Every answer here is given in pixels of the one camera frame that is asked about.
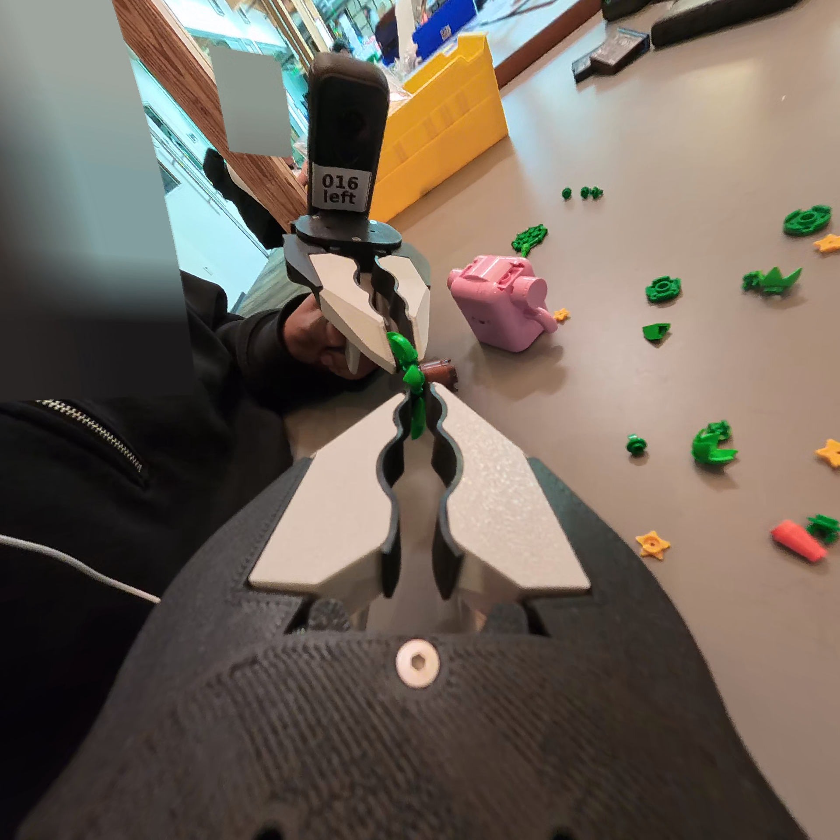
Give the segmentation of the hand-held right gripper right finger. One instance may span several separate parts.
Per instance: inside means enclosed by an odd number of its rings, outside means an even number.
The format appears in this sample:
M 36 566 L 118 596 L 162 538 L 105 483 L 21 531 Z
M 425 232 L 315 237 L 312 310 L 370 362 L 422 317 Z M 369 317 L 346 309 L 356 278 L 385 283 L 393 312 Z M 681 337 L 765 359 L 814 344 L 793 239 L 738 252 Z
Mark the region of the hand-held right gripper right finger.
M 522 449 L 437 383 L 428 389 L 428 429 L 444 485 L 432 548 L 441 597 L 487 614 L 497 604 L 590 592 Z

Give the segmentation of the green spiky toy leaf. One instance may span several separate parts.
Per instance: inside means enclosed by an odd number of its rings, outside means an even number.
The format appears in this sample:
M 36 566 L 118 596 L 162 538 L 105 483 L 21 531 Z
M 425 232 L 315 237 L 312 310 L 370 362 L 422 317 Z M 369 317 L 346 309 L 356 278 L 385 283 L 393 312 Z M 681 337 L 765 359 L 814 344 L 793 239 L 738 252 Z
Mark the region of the green spiky toy leaf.
M 793 270 L 785 275 L 781 268 L 775 266 L 767 272 L 753 270 L 742 277 L 742 290 L 754 291 L 765 297 L 787 294 L 797 283 L 802 274 L 802 268 Z

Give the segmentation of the pink toy watering can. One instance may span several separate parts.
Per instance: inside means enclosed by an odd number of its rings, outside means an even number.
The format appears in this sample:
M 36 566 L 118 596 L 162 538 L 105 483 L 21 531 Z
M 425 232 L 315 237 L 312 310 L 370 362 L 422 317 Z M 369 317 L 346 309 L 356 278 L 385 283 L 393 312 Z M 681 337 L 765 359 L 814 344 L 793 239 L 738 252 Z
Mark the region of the pink toy watering can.
M 548 284 L 520 256 L 479 255 L 452 269 L 447 287 L 479 342 L 519 353 L 559 325 L 546 308 Z

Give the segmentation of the person's left forearm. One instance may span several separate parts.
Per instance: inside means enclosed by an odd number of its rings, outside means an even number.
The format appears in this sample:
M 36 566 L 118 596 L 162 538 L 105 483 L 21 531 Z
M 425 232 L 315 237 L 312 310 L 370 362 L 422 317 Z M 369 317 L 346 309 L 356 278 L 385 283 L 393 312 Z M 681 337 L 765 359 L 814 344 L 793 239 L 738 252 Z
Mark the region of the person's left forearm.
M 282 338 L 281 309 L 246 318 L 228 311 L 223 289 L 181 271 L 187 327 L 196 377 L 214 404 L 248 397 L 280 411 L 297 363 Z

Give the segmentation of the blue plastic bin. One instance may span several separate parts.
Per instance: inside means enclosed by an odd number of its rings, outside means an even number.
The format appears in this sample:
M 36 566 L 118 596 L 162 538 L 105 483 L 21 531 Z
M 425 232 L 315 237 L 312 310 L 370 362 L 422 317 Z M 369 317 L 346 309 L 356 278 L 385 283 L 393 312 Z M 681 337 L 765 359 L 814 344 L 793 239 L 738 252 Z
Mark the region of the blue plastic bin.
M 475 1 L 432 2 L 431 12 L 427 13 L 425 21 L 413 32 L 418 58 L 427 60 L 476 15 Z

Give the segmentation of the green toy leafy plant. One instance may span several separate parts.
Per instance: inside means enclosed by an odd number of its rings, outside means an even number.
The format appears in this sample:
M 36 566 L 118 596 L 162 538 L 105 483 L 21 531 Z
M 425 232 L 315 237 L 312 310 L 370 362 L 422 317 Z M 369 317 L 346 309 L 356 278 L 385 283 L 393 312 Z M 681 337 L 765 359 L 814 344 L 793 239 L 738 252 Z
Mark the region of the green toy leafy plant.
M 387 331 L 385 335 L 397 373 L 402 377 L 402 382 L 411 396 L 411 438 L 417 440 L 426 429 L 425 373 L 421 371 L 418 351 L 406 336 L 395 331 Z

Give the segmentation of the black flat device box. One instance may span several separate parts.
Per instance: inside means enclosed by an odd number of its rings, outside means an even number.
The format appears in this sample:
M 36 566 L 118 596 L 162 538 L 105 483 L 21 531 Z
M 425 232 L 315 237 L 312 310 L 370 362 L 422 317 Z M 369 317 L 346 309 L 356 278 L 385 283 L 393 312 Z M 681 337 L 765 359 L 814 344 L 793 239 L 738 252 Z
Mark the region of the black flat device box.
M 655 21 L 651 46 L 660 49 L 748 23 L 798 4 L 797 1 L 677 1 Z

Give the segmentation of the black power adapter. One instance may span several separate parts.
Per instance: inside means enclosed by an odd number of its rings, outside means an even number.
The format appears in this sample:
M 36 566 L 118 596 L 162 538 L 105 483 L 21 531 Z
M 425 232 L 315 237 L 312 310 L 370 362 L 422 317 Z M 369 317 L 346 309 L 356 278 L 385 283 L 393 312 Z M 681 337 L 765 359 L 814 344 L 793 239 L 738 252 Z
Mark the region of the black power adapter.
M 650 49 L 650 34 L 619 27 L 595 49 L 572 63 L 576 84 L 593 76 L 613 76 Z

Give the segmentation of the clear plastic bag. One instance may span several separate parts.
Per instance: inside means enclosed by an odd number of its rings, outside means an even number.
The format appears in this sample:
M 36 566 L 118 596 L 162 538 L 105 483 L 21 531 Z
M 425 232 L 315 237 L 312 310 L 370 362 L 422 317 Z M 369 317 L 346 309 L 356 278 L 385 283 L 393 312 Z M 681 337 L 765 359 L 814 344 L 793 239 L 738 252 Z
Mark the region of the clear plastic bag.
M 397 57 L 391 65 L 383 67 L 389 88 L 389 113 L 398 110 L 413 97 L 407 85 L 421 64 L 419 56 L 411 55 L 405 58 Z

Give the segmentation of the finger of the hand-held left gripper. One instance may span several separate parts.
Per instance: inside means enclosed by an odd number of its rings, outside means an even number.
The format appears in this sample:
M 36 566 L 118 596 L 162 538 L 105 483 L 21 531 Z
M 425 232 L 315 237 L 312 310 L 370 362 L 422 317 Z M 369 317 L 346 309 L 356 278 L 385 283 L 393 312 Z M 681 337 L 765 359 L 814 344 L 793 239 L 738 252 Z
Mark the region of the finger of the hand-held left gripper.
M 431 290 L 409 256 L 377 256 L 375 288 L 388 304 L 388 318 L 409 339 L 419 360 L 426 358 Z
M 388 374 L 395 373 L 385 320 L 371 305 L 369 292 L 358 282 L 360 270 L 356 261 L 333 253 L 313 254 L 309 258 L 320 284 L 320 309 L 346 339 L 344 355 L 349 372 L 358 372 L 364 356 Z

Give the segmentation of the green curved toy leaf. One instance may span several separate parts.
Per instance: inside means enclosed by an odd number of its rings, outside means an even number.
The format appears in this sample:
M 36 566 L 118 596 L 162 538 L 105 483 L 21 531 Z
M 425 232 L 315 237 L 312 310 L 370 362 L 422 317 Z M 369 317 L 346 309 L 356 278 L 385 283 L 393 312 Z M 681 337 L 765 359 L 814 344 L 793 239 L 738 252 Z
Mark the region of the green curved toy leaf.
M 704 466 L 723 467 L 734 461 L 739 452 L 721 445 L 729 441 L 732 427 L 726 420 L 711 422 L 694 436 L 691 443 L 693 459 Z

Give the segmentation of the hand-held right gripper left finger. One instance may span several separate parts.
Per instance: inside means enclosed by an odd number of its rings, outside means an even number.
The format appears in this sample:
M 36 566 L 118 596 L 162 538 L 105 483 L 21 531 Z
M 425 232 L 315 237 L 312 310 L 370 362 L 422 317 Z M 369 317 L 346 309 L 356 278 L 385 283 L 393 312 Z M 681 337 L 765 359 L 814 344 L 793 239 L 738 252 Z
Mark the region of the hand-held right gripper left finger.
M 403 394 L 307 458 L 248 576 L 259 592 L 339 602 L 354 629 L 394 594 L 402 564 L 394 484 L 403 474 Z

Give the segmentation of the wooden post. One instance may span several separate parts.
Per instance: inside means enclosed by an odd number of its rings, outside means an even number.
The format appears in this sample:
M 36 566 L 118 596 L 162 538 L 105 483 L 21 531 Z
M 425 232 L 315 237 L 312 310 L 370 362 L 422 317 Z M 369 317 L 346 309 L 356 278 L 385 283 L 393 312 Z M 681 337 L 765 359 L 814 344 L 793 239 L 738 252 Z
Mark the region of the wooden post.
M 307 209 L 307 196 L 285 159 L 228 148 L 212 65 L 161 1 L 114 1 L 122 36 L 202 131 L 254 197 L 285 229 Z

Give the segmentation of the yellow plastic bin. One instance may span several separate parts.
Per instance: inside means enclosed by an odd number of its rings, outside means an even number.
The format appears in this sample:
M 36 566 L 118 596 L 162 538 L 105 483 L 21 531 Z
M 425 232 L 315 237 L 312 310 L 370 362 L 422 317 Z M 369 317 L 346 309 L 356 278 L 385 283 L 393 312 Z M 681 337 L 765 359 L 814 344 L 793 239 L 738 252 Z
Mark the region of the yellow plastic bin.
M 508 136 L 496 73 L 481 34 L 460 35 L 404 83 L 389 116 L 371 218 L 388 222 Z

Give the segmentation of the red toy cone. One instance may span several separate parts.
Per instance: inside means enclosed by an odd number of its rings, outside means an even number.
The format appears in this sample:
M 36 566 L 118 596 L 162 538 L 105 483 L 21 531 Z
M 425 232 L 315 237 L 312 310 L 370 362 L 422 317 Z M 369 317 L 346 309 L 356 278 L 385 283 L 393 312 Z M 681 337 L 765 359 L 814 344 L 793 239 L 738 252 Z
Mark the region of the red toy cone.
M 771 529 L 770 536 L 774 542 L 808 563 L 820 563 L 827 556 L 823 545 L 802 525 L 793 520 L 781 521 Z

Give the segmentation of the person's left hand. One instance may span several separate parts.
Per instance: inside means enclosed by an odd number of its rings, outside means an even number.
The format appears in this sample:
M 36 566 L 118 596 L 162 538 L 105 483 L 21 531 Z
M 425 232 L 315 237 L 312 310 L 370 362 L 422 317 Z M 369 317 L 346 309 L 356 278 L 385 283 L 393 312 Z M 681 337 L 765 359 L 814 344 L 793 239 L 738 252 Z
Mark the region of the person's left hand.
M 361 356 L 355 371 L 348 365 L 348 341 L 323 315 L 313 294 L 307 295 L 288 316 L 283 329 L 283 340 L 290 355 L 297 361 L 310 364 L 348 381 L 361 380 L 378 366 Z

